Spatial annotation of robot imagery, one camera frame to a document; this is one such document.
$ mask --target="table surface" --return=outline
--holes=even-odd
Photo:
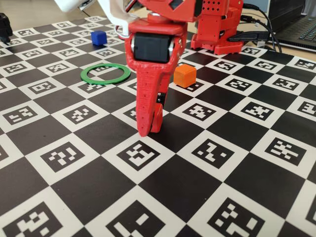
[[[89,17],[0,45],[0,236],[316,236],[316,62],[217,56],[189,35],[179,65],[197,82],[171,78],[161,131],[141,138],[135,72],[79,77],[126,65],[113,27]]]

